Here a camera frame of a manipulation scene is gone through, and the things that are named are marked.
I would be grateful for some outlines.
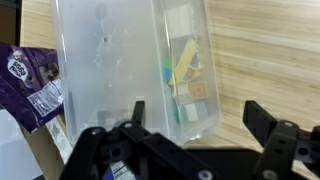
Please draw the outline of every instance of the wooden block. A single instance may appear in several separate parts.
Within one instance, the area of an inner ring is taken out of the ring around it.
[[[172,97],[176,99],[178,105],[193,103],[193,100],[191,99],[189,94],[188,83],[183,83],[175,86]]]
[[[187,104],[181,108],[182,121],[193,122],[209,118],[208,107],[204,101]]]
[[[193,100],[208,98],[209,93],[207,83],[204,81],[189,83],[189,94]]]
[[[197,44],[194,39],[189,39],[174,68],[174,77],[170,80],[169,85],[189,82],[201,75],[200,68],[193,66],[195,55],[198,57]]]

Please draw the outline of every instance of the small box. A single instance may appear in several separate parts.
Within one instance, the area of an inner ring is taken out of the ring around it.
[[[189,94],[193,100],[208,98],[209,94],[207,83],[204,81],[189,83]]]
[[[180,122],[194,122],[208,117],[209,112],[204,101],[186,104],[181,108]]]
[[[176,99],[178,105],[193,103],[191,96],[189,94],[189,84],[183,83],[175,86],[172,92],[172,97]]]

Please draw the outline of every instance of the purple snack bag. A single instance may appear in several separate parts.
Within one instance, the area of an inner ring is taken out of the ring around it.
[[[0,43],[0,104],[29,132],[63,111],[57,53]]]

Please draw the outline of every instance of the label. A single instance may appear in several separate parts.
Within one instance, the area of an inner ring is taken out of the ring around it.
[[[67,136],[65,135],[65,133],[63,132],[58,120],[56,118],[54,118],[52,121],[47,123],[47,128],[51,134],[51,137],[54,141],[54,143],[56,144],[61,158],[64,162],[64,164],[66,164],[68,162],[68,159],[72,153],[72,146],[67,138]]]
[[[189,121],[198,121],[199,120],[195,104],[188,104],[185,106],[185,108],[187,111],[187,116],[188,116]]]
[[[16,60],[10,60],[8,62],[8,70],[15,77],[25,81],[28,77],[28,71],[26,65]]]
[[[62,104],[61,81],[48,82],[42,90],[27,97],[32,106],[44,117]]]
[[[123,162],[111,164],[111,171],[115,180],[135,180],[135,176]]]

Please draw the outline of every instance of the green object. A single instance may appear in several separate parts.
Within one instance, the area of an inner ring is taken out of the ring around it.
[[[161,58],[162,60],[162,67],[166,69],[172,70],[173,62],[170,57],[164,56]]]

